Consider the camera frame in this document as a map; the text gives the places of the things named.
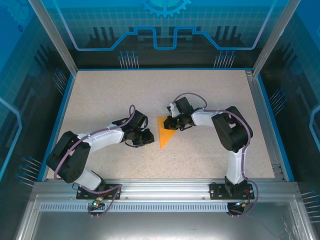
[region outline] metal base plate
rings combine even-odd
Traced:
[[[243,190],[248,190],[250,193],[250,200],[255,199],[255,193],[253,192],[253,187],[251,184],[247,184]],[[247,200],[248,196],[243,193],[241,195],[237,195],[234,197],[231,197],[227,190],[225,189],[224,183],[211,183],[209,184],[209,192],[210,192],[210,199],[211,200]]]
[[[118,184],[106,184],[105,185],[105,190],[107,189],[111,189],[115,186],[117,186]],[[115,194],[117,193],[117,188],[111,192],[109,192],[107,195],[103,196],[103,199],[104,200],[112,200],[115,196]],[[116,196],[116,200],[119,200],[120,199],[120,194],[121,194],[121,191],[117,194]],[[90,193],[90,192],[87,192],[86,190],[84,190],[83,188],[81,187],[78,187],[78,191],[76,193],[76,199],[80,199],[80,200],[95,200],[99,195],[98,194],[93,194],[93,193]]]

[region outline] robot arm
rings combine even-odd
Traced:
[[[128,118],[114,121],[108,126],[110,130],[93,134],[83,140],[74,149],[72,154],[67,156],[58,171],[58,175],[66,183],[77,183],[91,191],[105,190],[104,180],[86,168],[87,159],[90,154],[108,145],[118,144],[128,140],[132,141],[132,145],[130,146],[135,148],[155,141],[153,134],[149,129],[146,129],[148,125],[147,116],[136,110],[131,121],[124,125],[124,122],[127,120]],[[88,135],[89,133],[74,134],[71,131],[65,132],[49,155],[46,164],[55,171],[71,146]]]
[[[247,181],[242,174],[243,148],[248,142],[248,133],[245,127],[233,116],[223,111],[209,112],[203,108],[196,108],[189,104],[186,97],[183,97],[167,107],[171,115],[164,121],[164,128],[184,131],[192,126],[214,127],[221,144],[228,151],[228,169],[225,176],[225,189],[230,196],[243,192]],[[249,128],[252,138],[253,132],[241,113],[235,106],[226,109],[241,118]]]

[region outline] table surface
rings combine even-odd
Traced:
[[[91,133],[129,116],[129,106],[148,116],[155,142],[132,148],[114,144],[90,154],[87,167],[108,179],[224,178],[227,150],[215,129],[196,126],[177,131],[160,149],[158,116],[184,92],[203,96],[207,109],[236,106],[253,130],[246,155],[249,178],[274,178],[265,140],[244,70],[132,70],[79,71],[63,119],[60,136],[67,131]],[[186,96],[194,107],[203,102]],[[53,178],[49,171],[47,178]]]

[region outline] gear logo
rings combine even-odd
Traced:
[[[150,14],[166,18],[168,15],[173,17],[174,14],[180,14],[181,10],[186,10],[191,0],[142,0],[141,3],[144,10],[149,10]]]
[[[19,25],[29,17],[30,8],[28,0],[0,0],[0,7],[6,7]]]

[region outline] blue edge trim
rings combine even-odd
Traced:
[[[69,77],[69,81],[68,84],[66,85],[65,91],[64,91],[64,95],[62,98],[62,102],[59,108],[59,112],[58,115],[56,116],[56,120],[53,126],[53,130],[51,133],[51,137],[48,143],[48,147],[46,148],[45,154],[44,154],[44,160],[37,178],[38,182],[42,182],[44,181],[44,177],[47,176],[48,173],[48,168],[47,168],[47,158],[51,152],[51,150],[54,148],[55,144],[57,143],[58,140],[58,136],[59,136],[59,132],[62,126],[62,122],[64,121],[64,117],[65,117],[65,113],[67,110],[67,106],[68,106],[68,102],[71,96],[71,92],[72,92],[72,88],[74,86],[75,83],[75,77],[73,75],[70,75]]]
[[[167,69],[161,68],[161,70],[213,70],[213,69],[214,70],[252,70],[252,68],[232,68],[232,69],[230,69],[230,68],[212,68],[212,67],[211,68],[167,68]],[[79,69],[79,71],[119,71],[119,70],[121,70],[121,69],[84,69],[84,68],[83,69]],[[147,70],[159,70],[159,68],[135,69],[135,71],[136,70],[143,70],[143,71],[144,70],[146,70],[146,71]],[[282,139],[281,139],[281,136],[280,136],[280,133],[279,133],[279,129],[278,129],[278,126],[277,126],[277,123],[276,123],[276,119],[275,119],[275,116],[273,115],[273,112],[272,112],[272,109],[271,109],[271,105],[269,103],[268,95],[267,95],[267,92],[266,92],[266,89],[265,89],[265,86],[264,86],[264,83],[262,81],[262,78],[261,78],[260,74],[258,75],[258,81],[259,81],[259,84],[260,84],[260,87],[261,87],[262,95],[263,95],[264,101],[266,103],[266,107],[267,107],[270,119],[271,119],[272,127],[273,127],[274,132],[275,132],[275,137],[276,137],[276,140],[277,140],[279,148],[280,148],[280,152],[281,152],[281,155],[282,155],[284,167],[285,167],[286,173],[288,175],[288,180],[290,182],[294,182],[295,178],[294,178],[294,175],[292,173],[292,170],[291,170],[291,167],[290,167],[290,164],[289,164],[289,160],[288,160],[288,157],[287,157],[287,154],[286,154],[286,151],[285,151],[285,147],[284,147],[284,144],[282,142]],[[57,115],[56,120],[55,120],[55,124],[54,124],[53,130],[52,130],[52,134],[51,134],[51,137],[50,137],[50,140],[49,140],[49,143],[48,143],[48,147],[47,147],[45,155],[44,155],[44,162],[43,162],[43,164],[41,166],[40,173],[39,173],[39,176],[38,176],[38,179],[37,179],[38,182],[43,181],[44,180],[44,176],[47,175],[48,168],[47,168],[47,165],[46,165],[46,160],[47,160],[51,150],[53,149],[54,145],[56,144],[56,142],[58,140],[59,132],[60,132],[61,125],[62,125],[64,116],[65,116],[65,113],[66,113],[66,110],[67,110],[68,102],[69,102],[69,99],[70,99],[70,96],[71,96],[71,92],[72,92],[72,88],[74,86],[74,83],[75,83],[75,77],[73,77],[71,75],[70,79],[68,81],[68,84],[66,86],[66,90],[65,90],[65,93],[64,93],[61,105],[60,105],[60,109],[59,109],[58,115]]]

